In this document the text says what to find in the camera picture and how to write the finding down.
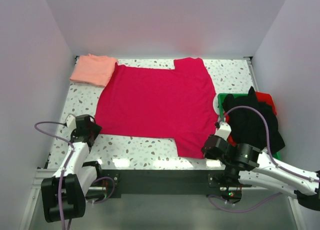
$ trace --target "black cloth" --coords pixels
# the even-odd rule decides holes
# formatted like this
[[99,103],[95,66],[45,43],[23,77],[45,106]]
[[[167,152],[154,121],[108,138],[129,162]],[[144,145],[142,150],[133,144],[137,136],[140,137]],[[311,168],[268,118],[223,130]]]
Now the black cloth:
[[[272,154],[285,147],[285,142],[278,131],[278,120],[272,111],[272,107],[265,102],[258,102],[253,87],[249,89],[247,96],[235,98],[232,94],[228,94],[222,106],[226,112],[236,106],[249,106],[258,110],[268,124]],[[231,136],[237,144],[250,144],[259,149],[267,146],[264,122],[254,111],[236,109],[229,114],[228,123],[231,127]]]

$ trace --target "green basket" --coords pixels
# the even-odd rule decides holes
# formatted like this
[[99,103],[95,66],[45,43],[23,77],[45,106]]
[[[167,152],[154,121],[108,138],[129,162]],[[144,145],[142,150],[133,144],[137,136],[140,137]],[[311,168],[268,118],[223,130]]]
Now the green basket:
[[[222,107],[222,103],[224,102],[224,100],[226,99],[226,96],[228,94],[232,94],[234,98],[243,97],[243,96],[247,96],[248,95],[246,93],[219,93],[218,94],[218,106],[219,106],[220,118],[224,117],[224,108]],[[281,156],[280,156],[279,152],[273,154],[273,157],[275,159],[281,160]]]

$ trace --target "red fabric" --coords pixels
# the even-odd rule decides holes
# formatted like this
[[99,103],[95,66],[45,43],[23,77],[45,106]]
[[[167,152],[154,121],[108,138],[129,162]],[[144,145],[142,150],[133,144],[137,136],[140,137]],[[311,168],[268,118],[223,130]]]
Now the red fabric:
[[203,158],[218,115],[211,77],[200,58],[174,60],[174,70],[116,65],[95,120],[102,134],[174,138],[178,156]]
[[[265,102],[268,105],[270,105],[272,107],[272,112],[274,113],[274,115],[277,115],[276,106],[270,94],[256,91],[255,95],[256,95],[256,98],[258,99],[258,102]],[[226,116],[225,121],[227,123],[229,122],[229,116]],[[230,143],[232,146],[235,146],[237,144],[233,140],[231,135],[229,135],[228,137],[228,143]]]

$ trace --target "folded pink cloth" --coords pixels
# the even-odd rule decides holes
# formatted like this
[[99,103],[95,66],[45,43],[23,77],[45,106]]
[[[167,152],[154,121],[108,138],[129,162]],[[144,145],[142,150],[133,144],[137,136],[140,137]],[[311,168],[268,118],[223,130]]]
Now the folded pink cloth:
[[115,71],[117,61],[114,57],[82,55],[75,65],[70,80],[105,87]]

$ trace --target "white speckled table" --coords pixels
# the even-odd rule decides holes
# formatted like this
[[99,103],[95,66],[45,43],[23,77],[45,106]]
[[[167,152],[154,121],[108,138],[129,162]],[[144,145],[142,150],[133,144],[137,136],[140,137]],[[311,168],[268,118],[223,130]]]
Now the white speckled table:
[[[203,60],[215,91],[219,93],[247,93],[253,80],[246,60]],[[132,67],[174,69],[173,59],[120,59],[119,64]],[[96,113],[103,87],[84,83],[70,83],[61,115],[61,122],[69,113],[76,116]],[[217,111],[218,101],[213,101]],[[70,138],[71,131],[58,127],[57,135]],[[51,147],[48,168],[57,169],[62,163],[68,146],[55,139]],[[88,161],[99,160],[103,169],[128,170],[208,170],[223,169],[219,161],[178,157],[173,139],[130,137],[100,134],[95,141]]]

